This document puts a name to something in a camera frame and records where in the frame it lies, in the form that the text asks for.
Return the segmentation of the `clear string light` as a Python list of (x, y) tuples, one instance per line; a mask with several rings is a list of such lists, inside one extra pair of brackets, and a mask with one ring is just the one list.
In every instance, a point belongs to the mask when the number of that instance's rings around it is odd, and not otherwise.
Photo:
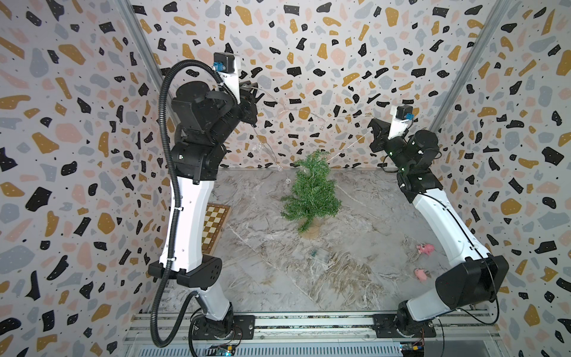
[(229, 140), (226, 165), (240, 169), (283, 171), (313, 152), (323, 152), (333, 170), (368, 170), (382, 163), (372, 153), (367, 125), (372, 112), (352, 112), (332, 91), (285, 94), (280, 88), (257, 89), (257, 123), (241, 124)]

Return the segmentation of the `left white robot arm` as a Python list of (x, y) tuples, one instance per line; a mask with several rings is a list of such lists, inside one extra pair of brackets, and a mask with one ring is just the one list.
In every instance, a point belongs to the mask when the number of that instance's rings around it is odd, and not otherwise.
[[(218, 282), (222, 260), (203, 253), (202, 232), (219, 166), (227, 154), (224, 143), (239, 123), (257, 123), (258, 90), (256, 83), (245, 81), (234, 101), (227, 92), (194, 81), (180, 86), (172, 99), (180, 122), (165, 155), (172, 190), (168, 242), (161, 258), (149, 266), (150, 275), (160, 280), (150, 323), (158, 347), (166, 347), (175, 338), (192, 298), (198, 300), (212, 335), (224, 338), (232, 330), (233, 307)], [(189, 294), (172, 332), (161, 339), (158, 309), (170, 281), (187, 288)]]

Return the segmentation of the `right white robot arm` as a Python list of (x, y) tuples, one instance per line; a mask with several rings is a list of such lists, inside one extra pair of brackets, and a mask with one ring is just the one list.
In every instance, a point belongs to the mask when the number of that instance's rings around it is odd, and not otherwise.
[(509, 264), (471, 233), (432, 173), (431, 164), (440, 155), (437, 135), (419, 130), (409, 138), (392, 136), (391, 125), (376, 118), (368, 126), (373, 133), (371, 150), (385, 152), (396, 165), (399, 189), (425, 218), (451, 266), (436, 279), (434, 288), (399, 304), (393, 328), (414, 337), (428, 330), (434, 318), (485, 301), (497, 303)]

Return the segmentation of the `small green christmas tree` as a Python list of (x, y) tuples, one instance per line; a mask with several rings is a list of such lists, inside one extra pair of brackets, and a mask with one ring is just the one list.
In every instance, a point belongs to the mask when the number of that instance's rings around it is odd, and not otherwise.
[(294, 163), (298, 169), (289, 195), (283, 196), (281, 216), (299, 222), (297, 231), (308, 231), (315, 219), (334, 217), (341, 208), (337, 198), (336, 182), (330, 179), (327, 153), (315, 151)]

